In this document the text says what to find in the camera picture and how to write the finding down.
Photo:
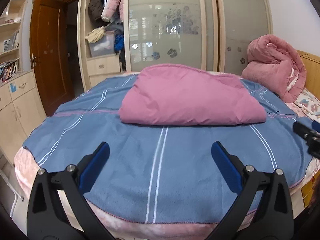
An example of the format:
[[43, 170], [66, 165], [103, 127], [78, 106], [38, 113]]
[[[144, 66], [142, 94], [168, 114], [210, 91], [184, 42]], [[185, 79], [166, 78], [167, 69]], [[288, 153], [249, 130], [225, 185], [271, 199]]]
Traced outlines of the left frosted wardrobe sliding door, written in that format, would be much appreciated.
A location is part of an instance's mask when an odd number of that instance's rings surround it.
[[161, 63], [206, 68], [204, 0], [125, 0], [127, 70]]

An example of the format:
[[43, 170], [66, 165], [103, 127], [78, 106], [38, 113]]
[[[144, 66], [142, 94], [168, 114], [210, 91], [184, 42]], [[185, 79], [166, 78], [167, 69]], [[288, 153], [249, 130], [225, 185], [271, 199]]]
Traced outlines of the frosted wardrobe sliding door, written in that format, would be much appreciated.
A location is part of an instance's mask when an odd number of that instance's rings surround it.
[[125, 0], [127, 70], [161, 63], [206, 68], [204, 0]]
[[217, 0], [219, 18], [218, 70], [240, 75], [248, 64], [247, 47], [273, 33], [268, 0]]

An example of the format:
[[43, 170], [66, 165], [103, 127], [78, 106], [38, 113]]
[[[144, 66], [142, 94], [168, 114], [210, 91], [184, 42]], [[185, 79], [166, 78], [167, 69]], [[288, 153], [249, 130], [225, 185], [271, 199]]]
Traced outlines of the pink and white padded jacket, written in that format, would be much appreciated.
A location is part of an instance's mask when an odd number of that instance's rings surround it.
[[264, 107], [234, 74], [182, 64], [143, 69], [122, 100], [120, 120], [140, 125], [241, 125], [266, 121]]

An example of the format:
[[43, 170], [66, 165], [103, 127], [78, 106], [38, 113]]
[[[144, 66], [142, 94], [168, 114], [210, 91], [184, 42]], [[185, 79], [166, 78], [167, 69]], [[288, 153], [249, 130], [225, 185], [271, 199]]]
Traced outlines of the beige low cabinet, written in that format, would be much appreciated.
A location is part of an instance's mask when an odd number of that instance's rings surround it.
[[1, 84], [1, 152], [11, 165], [23, 142], [45, 118], [33, 70]]

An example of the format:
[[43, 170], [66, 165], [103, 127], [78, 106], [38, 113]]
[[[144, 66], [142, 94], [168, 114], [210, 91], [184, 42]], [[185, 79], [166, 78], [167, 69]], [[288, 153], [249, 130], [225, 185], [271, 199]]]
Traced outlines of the right frosted wardrobe sliding door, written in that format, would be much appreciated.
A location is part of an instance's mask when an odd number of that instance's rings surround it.
[[217, 0], [219, 18], [218, 70], [240, 75], [248, 64], [247, 47], [273, 33], [268, 0]]

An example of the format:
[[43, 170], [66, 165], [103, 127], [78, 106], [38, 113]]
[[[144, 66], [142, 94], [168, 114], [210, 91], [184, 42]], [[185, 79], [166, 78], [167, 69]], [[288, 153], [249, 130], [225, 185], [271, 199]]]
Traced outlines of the beige bookshelf with books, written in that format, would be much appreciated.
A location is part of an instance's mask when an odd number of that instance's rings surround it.
[[22, 71], [20, 44], [27, 0], [10, 0], [1, 14], [1, 83]]

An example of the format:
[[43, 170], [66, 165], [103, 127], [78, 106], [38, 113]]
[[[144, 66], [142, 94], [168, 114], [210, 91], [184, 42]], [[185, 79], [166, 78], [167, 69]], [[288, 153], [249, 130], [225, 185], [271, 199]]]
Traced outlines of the hanging pink puffer jacket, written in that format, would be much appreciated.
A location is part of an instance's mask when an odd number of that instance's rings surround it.
[[124, 0], [107, 0], [101, 19], [105, 22], [110, 22], [116, 10], [119, 9], [120, 22], [124, 22]]

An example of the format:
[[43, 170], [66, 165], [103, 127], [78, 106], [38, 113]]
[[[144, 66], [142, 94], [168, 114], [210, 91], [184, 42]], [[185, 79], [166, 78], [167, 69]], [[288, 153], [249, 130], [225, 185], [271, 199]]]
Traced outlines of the cream folded cloth in wardrobe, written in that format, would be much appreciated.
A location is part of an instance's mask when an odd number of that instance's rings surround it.
[[90, 33], [87, 34], [85, 39], [89, 44], [98, 42], [100, 39], [104, 37], [105, 32], [106, 32], [105, 26], [95, 28]]

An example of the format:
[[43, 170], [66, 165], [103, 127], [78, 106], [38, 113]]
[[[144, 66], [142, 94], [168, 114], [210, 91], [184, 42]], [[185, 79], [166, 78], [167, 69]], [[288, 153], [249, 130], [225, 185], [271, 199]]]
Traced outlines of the beige wardrobe drawer unit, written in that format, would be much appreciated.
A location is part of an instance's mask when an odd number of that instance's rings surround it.
[[77, 42], [84, 91], [123, 72], [119, 54], [114, 52], [116, 31], [105, 31], [107, 23], [93, 20], [89, 12], [89, 5], [95, 1], [78, 1]]

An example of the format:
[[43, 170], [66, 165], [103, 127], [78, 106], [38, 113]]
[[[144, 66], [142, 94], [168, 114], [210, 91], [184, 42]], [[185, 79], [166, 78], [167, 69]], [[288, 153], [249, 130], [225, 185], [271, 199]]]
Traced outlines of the rolled pink quilt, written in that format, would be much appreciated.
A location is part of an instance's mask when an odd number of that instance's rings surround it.
[[264, 35], [247, 47], [248, 65], [241, 77], [259, 83], [277, 94], [285, 103], [293, 103], [303, 91], [307, 71], [299, 53], [285, 40]]

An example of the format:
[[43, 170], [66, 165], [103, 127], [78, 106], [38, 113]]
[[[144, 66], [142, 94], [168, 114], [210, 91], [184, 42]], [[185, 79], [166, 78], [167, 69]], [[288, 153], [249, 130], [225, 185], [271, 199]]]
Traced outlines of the wooden headboard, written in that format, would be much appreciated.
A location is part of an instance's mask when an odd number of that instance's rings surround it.
[[320, 57], [298, 50], [300, 58], [305, 64], [307, 77], [305, 87], [318, 100], [320, 99]]

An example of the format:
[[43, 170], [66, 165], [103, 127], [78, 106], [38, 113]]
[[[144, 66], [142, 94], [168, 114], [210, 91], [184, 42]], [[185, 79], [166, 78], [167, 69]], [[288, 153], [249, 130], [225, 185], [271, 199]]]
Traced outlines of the hanging dark brown jacket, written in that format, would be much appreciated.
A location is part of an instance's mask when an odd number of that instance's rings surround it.
[[103, 25], [101, 14], [104, 8], [104, 0], [90, 0], [88, 5], [88, 16], [95, 28]]

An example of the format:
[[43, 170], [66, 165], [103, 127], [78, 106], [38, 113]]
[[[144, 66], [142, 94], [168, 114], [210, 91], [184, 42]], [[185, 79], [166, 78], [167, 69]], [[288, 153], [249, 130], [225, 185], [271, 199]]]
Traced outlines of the clear plastic storage box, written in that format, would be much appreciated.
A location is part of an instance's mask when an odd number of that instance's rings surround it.
[[91, 57], [114, 54], [114, 39], [115, 34], [113, 32], [106, 32], [98, 42], [90, 43]]

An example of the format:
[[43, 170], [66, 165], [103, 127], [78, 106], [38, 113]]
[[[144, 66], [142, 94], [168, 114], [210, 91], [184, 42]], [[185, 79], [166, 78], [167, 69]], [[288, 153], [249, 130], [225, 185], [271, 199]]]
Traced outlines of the brown wooden door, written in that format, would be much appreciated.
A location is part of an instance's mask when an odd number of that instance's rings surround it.
[[56, 0], [34, 0], [30, 21], [30, 59], [47, 116], [74, 95], [68, 68], [66, 14]]

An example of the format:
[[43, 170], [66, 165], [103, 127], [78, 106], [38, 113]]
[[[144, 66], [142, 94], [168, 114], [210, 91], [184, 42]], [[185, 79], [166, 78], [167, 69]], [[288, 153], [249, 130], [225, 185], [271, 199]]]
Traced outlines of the blue garment in wardrobe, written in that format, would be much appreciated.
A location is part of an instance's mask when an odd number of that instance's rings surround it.
[[119, 53], [124, 49], [124, 35], [116, 34], [114, 39], [114, 52]]

